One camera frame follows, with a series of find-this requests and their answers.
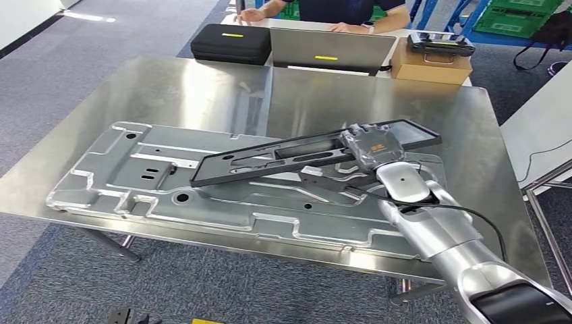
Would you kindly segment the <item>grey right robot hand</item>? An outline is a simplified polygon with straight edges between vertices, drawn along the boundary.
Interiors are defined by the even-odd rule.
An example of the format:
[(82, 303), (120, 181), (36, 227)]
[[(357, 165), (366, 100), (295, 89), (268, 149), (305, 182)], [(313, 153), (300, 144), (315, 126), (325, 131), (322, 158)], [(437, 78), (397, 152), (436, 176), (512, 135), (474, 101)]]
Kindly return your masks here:
[(352, 124), (340, 133), (340, 141), (354, 156), (361, 171), (404, 159), (405, 151), (388, 126)]

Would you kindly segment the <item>person's left hand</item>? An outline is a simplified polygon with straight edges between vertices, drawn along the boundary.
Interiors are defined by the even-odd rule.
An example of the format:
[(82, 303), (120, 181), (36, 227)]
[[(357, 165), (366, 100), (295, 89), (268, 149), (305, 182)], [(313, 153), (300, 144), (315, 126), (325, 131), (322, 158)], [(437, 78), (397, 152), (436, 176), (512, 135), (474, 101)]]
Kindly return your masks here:
[(339, 22), (333, 24), (328, 29), (330, 32), (344, 32), (344, 33), (351, 33), (351, 34), (369, 34), (369, 27), (362, 26), (362, 25), (351, 25), (346, 24), (345, 22)]

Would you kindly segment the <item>person's right hand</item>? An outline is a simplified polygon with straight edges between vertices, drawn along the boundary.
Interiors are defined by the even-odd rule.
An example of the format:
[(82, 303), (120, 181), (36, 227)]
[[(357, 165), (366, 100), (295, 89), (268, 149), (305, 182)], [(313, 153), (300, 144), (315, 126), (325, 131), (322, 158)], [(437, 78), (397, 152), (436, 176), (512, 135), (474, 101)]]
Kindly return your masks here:
[(264, 10), (256, 8), (244, 9), (234, 17), (234, 21), (237, 24), (247, 25), (250, 25), (252, 22), (259, 22), (263, 19), (266, 19)]

